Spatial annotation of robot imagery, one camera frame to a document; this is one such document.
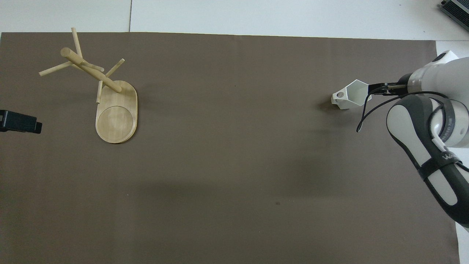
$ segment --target wooden base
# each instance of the wooden base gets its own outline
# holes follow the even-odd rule
[[[125,81],[114,81],[120,93],[104,86],[96,110],[96,132],[109,143],[125,142],[137,129],[137,92]]]

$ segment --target brown mat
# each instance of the brown mat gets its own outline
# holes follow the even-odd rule
[[[433,41],[79,33],[83,56],[137,90],[133,138],[96,134],[98,82],[71,33],[3,33],[2,263],[459,263],[454,222],[388,135],[386,106],[333,92],[391,82]],[[371,101],[374,106],[383,98]]]

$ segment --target velcro strap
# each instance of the velcro strap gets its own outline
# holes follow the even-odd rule
[[[461,160],[451,151],[440,152],[437,156],[432,157],[422,164],[420,169],[418,169],[418,174],[420,174],[420,177],[425,180],[441,167],[459,161]]]

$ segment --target black vent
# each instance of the black vent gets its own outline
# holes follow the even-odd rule
[[[458,2],[469,9],[469,0],[458,0]],[[442,2],[442,4],[441,11],[469,31],[469,14],[465,8],[461,8],[453,0]]]

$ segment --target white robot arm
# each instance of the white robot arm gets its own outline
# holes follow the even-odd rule
[[[446,51],[393,85],[401,94],[448,97],[407,95],[391,107],[386,125],[443,210],[469,232],[469,170],[448,149],[469,148],[469,58]]]

